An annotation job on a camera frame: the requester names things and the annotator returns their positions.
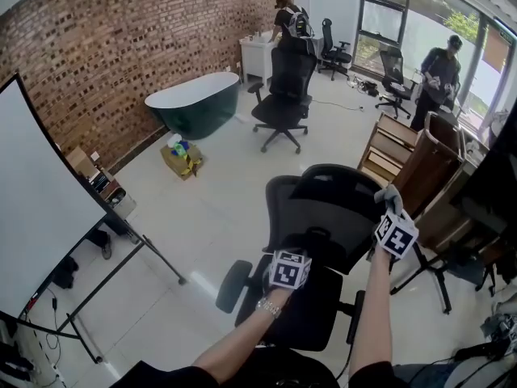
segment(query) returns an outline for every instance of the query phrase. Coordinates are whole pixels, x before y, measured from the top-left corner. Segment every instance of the projection screen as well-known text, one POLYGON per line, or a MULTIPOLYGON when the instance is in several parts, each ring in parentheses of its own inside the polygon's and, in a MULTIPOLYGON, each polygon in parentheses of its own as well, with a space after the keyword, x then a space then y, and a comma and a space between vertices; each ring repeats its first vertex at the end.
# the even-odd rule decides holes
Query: projection screen
POLYGON ((42 132, 19 77, 0 91, 0 310, 18 317, 106 213, 42 132))

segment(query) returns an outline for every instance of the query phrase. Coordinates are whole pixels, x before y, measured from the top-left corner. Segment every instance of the bathtub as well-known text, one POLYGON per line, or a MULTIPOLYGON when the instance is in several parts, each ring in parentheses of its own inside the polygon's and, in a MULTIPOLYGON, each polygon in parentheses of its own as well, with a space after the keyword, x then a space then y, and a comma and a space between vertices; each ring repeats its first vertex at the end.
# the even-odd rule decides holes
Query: bathtub
POLYGON ((235 115, 238 87, 236 74, 206 74, 156 92, 145 104, 168 129, 196 140, 214 133, 235 115))

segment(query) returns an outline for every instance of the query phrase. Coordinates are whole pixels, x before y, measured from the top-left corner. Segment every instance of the white tile floor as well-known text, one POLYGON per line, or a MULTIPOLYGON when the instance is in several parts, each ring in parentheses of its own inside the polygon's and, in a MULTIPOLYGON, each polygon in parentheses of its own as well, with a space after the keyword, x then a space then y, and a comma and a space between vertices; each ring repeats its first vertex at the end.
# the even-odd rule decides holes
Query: white tile floor
MULTIPOLYGON (((197 142, 207 157, 198 178, 182 181, 162 162, 159 149, 168 136, 150 146, 116 176, 138 204, 128 220, 153 240, 189 283, 180 287, 166 265, 143 249, 80 314, 104 362, 93 365, 79 342, 61 340, 59 369, 67 387, 108 387, 139 360, 160 369, 189 365, 233 328, 234 314, 220 312, 214 300, 231 264, 236 259, 256 263, 267 244, 267 181, 277 175, 299 175, 321 162, 355 167, 380 114, 374 108, 376 99, 351 89, 341 76, 331 82, 328 75, 315 74, 309 93, 315 101, 349 108, 363 106, 364 110, 350 111, 314 102, 306 121, 309 135, 296 135, 302 153, 296 155, 296 147, 285 137, 279 137, 262 154, 260 146, 270 131, 252 133, 254 119, 250 111, 256 100, 242 91, 237 118, 197 142)), ((83 243, 74 252, 80 265, 74 288, 51 288, 59 298, 58 322, 131 249, 128 240, 114 238, 113 257, 106 261, 97 248, 83 243)), ((414 257, 397 264, 393 283, 416 264, 414 257)), ((355 292, 365 288, 368 269, 368 262, 362 260, 345 277, 342 301, 353 302, 355 292)), ((490 312, 488 291, 475 293, 472 285, 449 275, 447 285, 453 304, 449 316, 442 314, 436 284, 427 273, 392 298, 396 363, 435 361, 450 356, 455 348, 481 342, 478 327, 490 312)), ((46 292, 31 312, 34 323, 54 326, 50 301, 51 295, 46 292)), ((348 323, 349 319, 340 314, 327 349, 308 353, 335 373, 348 354, 348 323)), ((54 376, 34 344, 34 334, 23 334, 28 349, 38 357, 40 384, 48 384, 54 376)), ((55 361, 57 351, 47 348, 44 334, 36 334, 51 361, 55 361)))

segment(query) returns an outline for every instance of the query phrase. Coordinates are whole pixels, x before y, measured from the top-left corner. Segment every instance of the man wearing cap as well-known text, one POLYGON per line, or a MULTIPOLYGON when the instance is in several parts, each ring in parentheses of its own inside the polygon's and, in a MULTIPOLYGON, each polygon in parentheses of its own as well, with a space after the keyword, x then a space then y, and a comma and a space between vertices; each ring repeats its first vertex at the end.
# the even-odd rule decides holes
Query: man wearing cap
POLYGON ((437 111, 447 99, 454 100, 461 65, 456 59, 463 42, 458 35, 449 38, 447 48, 433 48, 422 63, 424 75, 422 93, 417 104, 411 128, 423 129, 429 111, 437 111))

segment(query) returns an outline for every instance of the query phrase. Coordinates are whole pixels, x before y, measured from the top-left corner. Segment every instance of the silver wristwatch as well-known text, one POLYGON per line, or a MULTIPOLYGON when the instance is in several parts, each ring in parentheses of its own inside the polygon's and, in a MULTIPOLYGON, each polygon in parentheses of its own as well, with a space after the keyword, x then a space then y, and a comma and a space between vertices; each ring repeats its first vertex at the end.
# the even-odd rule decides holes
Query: silver wristwatch
POLYGON ((273 318, 278 319, 280 314, 282 313, 282 310, 278 307, 273 305, 270 301, 267 300, 267 297, 263 297, 260 299, 257 303, 257 306, 255 307, 255 310, 258 309, 264 309, 267 310, 270 314, 273 315, 273 318))

